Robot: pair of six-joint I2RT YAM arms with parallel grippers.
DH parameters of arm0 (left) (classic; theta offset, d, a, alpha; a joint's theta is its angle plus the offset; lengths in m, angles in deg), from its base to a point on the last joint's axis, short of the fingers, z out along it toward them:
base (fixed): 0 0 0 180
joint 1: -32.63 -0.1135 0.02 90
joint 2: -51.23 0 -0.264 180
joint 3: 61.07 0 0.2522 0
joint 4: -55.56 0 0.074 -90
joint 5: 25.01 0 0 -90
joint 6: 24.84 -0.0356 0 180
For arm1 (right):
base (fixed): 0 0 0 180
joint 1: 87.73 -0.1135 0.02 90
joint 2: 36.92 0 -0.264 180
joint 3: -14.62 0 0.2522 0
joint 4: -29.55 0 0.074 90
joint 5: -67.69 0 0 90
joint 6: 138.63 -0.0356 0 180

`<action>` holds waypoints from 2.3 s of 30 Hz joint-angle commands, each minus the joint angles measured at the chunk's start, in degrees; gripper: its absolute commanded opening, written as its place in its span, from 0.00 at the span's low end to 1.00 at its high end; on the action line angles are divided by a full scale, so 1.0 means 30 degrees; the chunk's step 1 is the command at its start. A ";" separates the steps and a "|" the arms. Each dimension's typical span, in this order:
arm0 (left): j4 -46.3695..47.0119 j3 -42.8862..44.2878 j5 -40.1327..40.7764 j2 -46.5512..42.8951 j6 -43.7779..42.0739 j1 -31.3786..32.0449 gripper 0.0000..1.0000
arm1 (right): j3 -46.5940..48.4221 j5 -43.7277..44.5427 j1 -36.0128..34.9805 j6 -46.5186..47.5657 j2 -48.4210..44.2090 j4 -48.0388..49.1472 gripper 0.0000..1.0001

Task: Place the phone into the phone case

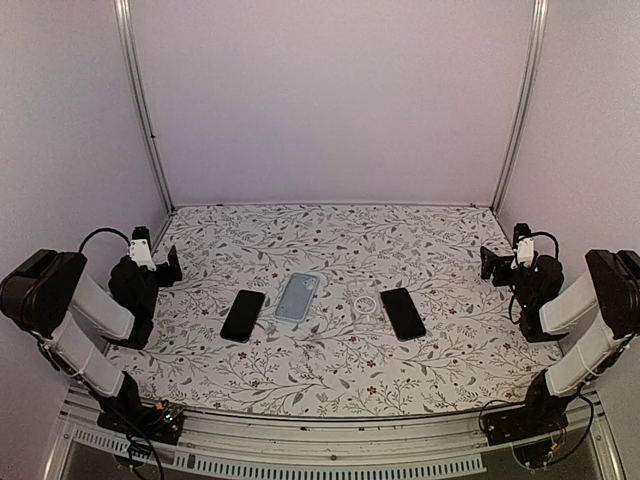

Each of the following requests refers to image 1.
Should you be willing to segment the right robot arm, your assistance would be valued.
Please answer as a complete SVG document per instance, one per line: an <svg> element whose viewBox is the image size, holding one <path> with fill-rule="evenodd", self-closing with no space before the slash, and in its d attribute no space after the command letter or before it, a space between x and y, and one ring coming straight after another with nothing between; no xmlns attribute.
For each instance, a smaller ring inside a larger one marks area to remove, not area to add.
<svg viewBox="0 0 640 480"><path fill-rule="evenodd" d="M512 293L511 315L531 343L570 348L531 382L517 427L537 436L561 415L581 386L600 376L639 334L639 255L592 249L586 271L571 284L556 255L538 253L525 239L511 255L480 249L480 276Z"/></svg>

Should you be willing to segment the black purple phone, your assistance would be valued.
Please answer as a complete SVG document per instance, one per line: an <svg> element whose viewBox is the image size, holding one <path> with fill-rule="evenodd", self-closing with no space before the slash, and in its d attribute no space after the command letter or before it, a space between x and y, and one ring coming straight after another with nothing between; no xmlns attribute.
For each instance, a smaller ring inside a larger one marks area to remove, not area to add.
<svg viewBox="0 0 640 480"><path fill-rule="evenodd" d="M422 317L406 288L382 291L380 298L398 340L408 341L426 335Z"/></svg>

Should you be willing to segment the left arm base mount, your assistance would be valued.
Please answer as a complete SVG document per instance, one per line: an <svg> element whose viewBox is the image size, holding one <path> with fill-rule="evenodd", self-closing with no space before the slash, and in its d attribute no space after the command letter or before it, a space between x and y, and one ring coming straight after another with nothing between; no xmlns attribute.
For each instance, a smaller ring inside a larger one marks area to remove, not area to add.
<svg viewBox="0 0 640 480"><path fill-rule="evenodd" d="M101 403L101 409L97 425L107 430L167 445L177 445L182 434L182 412L166 402L161 407L127 406L116 399L108 399Z"/></svg>

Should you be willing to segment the clear magsafe phone case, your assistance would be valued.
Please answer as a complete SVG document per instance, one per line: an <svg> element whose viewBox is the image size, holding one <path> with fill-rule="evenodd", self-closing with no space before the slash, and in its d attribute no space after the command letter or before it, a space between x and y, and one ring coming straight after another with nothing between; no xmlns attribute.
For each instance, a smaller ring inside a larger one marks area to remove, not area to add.
<svg viewBox="0 0 640 480"><path fill-rule="evenodd" d="M385 328L385 314L377 284L374 280L354 280L346 285L352 323L358 332L371 332Z"/></svg>

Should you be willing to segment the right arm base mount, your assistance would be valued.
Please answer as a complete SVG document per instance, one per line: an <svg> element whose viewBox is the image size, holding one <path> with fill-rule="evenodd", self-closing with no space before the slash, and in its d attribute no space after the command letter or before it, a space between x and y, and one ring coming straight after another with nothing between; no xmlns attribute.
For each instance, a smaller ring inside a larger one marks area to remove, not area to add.
<svg viewBox="0 0 640 480"><path fill-rule="evenodd" d="M479 416L479 427L491 446L554 432L560 433L567 426L568 419L565 414L538 417L524 405L482 412Z"/></svg>

